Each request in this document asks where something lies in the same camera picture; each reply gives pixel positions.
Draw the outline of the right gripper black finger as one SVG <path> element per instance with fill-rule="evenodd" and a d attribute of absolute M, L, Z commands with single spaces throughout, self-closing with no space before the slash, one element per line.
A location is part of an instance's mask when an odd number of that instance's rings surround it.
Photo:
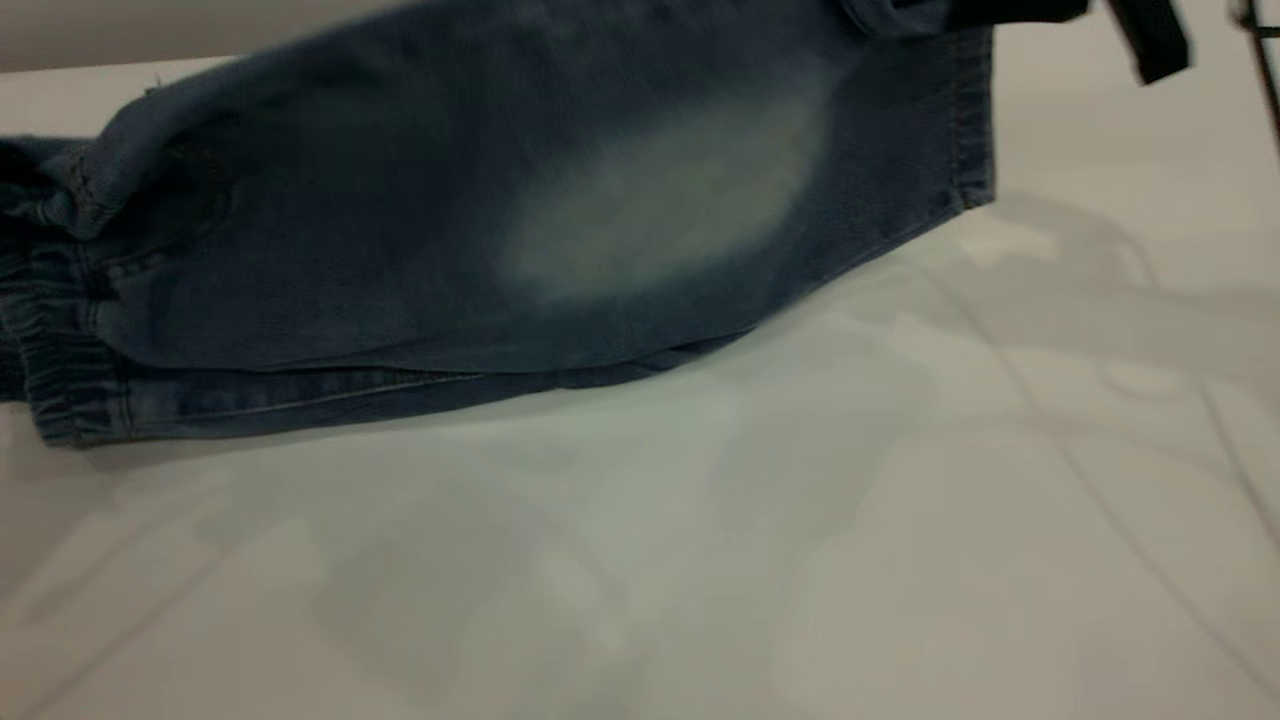
<path fill-rule="evenodd" d="M 1134 61 L 1143 86 L 1151 86 L 1192 67 L 1192 45 L 1175 1 L 1106 1 Z"/>
<path fill-rule="evenodd" d="M 970 29 L 1005 24 L 1059 24 L 1088 13 L 1091 1 L 896 1 L 928 29 Z"/>

